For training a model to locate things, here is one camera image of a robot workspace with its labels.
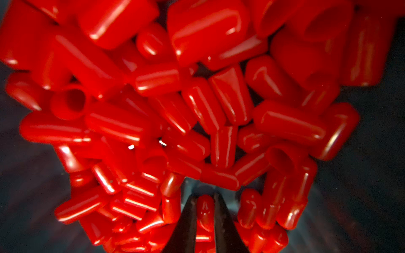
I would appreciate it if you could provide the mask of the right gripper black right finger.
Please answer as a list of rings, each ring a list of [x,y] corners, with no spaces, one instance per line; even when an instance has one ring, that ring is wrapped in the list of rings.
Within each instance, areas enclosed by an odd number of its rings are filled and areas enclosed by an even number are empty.
[[[214,234],[216,253],[249,253],[234,225],[224,198],[214,193]]]

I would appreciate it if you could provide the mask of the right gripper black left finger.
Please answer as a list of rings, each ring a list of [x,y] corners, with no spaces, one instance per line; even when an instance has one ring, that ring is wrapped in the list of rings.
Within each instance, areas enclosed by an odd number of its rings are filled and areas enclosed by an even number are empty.
[[[197,234],[197,199],[190,195],[162,253],[194,253]]]

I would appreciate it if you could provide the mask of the red screw sleeve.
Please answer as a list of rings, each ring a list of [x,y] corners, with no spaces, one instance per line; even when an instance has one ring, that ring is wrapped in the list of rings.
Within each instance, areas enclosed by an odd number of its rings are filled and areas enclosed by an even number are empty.
[[[197,242],[211,242],[214,240],[214,199],[210,195],[203,195],[197,199]]]

